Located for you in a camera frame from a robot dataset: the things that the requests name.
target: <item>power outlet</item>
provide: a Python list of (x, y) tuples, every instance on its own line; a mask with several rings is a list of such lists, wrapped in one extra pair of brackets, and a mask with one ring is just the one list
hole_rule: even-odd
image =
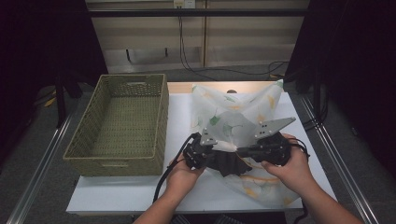
[(184, 8), (184, 0), (174, 0), (174, 8)]
[(185, 0), (184, 8), (195, 8), (195, 0)]

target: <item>person's right hand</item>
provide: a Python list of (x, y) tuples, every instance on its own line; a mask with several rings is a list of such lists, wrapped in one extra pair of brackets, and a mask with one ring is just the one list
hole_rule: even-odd
[[(296, 144), (295, 138), (289, 134), (283, 134), (289, 141)], [(262, 167), (271, 175), (277, 176), (286, 187), (298, 193), (304, 194), (313, 187), (318, 187), (317, 182), (311, 174), (308, 166), (308, 159), (298, 147), (292, 147), (290, 159), (284, 166), (275, 166), (268, 161), (262, 161)]]

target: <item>white table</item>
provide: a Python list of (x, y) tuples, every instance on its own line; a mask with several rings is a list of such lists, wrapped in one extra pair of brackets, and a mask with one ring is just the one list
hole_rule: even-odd
[[(190, 135), (190, 104), (190, 94), (170, 94), (164, 170)], [(308, 153), (311, 155), (309, 165), (314, 178), (335, 199), (329, 180), (324, 174), (290, 97), (286, 92), (282, 92), (274, 119), (286, 117), (295, 117), (297, 120), (281, 132), (295, 135), (305, 142)], [(159, 176), (81, 176), (66, 212), (81, 216), (141, 214), (151, 205), (159, 179)], [(299, 199), (282, 209), (301, 207)], [(263, 206), (247, 195), (230, 189), (205, 171), (195, 188), (179, 205), (177, 213), (270, 212), (275, 210), (278, 211), (279, 208)]]

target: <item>forearm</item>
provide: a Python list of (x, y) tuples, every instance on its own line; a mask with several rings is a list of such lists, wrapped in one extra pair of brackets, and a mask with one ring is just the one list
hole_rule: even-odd
[(165, 193), (134, 223), (168, 224), (182, 198)]
[(302, 193), (301, 196), (309, 213), (317, 223), (361, 223), (341, 204), (321, 189), (320, 186), (310, 188), (307, 192)]

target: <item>human hand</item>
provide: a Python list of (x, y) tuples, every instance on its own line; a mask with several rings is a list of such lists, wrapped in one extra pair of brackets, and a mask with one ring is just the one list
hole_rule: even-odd
[[(297, 144), (292, 135), (284, 133), (283, 136), (293, 144)], [(262, 161), (262, 167), (271, 175), (277, 176), (286, 187), (298, 193), (305, 194), (312, 188), (318, 187), (308, 166), (308, 159), (298, 147), (292, 147), (290, 159), (284, 166), (275, 166), (268, 161)]]
[[(183, 154), (180, 154), (177, 160), (184, 160)], [(167, 177), (164, 194), (169, 194), (182, 200), (194, 188), (198, 177), (204, 172), (204, 169), (205, 167), (192, 170), (185, 161), (180, 161)]]

